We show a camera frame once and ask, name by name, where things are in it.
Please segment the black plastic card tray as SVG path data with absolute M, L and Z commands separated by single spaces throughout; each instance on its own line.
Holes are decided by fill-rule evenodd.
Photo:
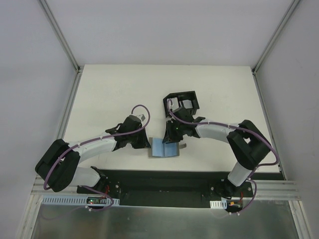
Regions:
M 167 109 L 167 100 L 169 98 L 177 98 L 179 107 L 184 107 L 188 112 L 193 116 L 196 114 L 196 111 L 200 109 L 198 99 L 195 91 L 186 91 L 186 92 L 177 92 L 169 93 L 166 97 L 163 98 L 163 105 L 165 111 L 165 117 L 170 117 L 170 114 Z

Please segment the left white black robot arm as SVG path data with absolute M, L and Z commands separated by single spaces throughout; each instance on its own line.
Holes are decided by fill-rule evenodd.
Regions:
M 79 164 L 128 144 L 134 149 L 150 148 L 144 121 L 144 115 L 129 115 L 123 123 L 92 139 L 73 143 L 55 140 L 35 167 L 35 172 L 44 180 L 44 190 L 60 192 L 68 186 L 84 186 L 95 194 L 106 193 L 106 175 L 95 166 L 83 168 Z

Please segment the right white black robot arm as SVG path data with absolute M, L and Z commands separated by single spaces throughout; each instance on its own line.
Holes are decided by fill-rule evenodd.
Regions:
M 227 178 L 220 183 L 220 188 L 232 197 L 242 191 L 242 184 L 271 151 L 269 142 L 250 120 L 226 125 L 204 117 L 194 118 L 188 110 L 180 107 L 166 121 L 162 142 L 180 142 L 185 135 L 214 139 L 230 145 L 237 162 Z

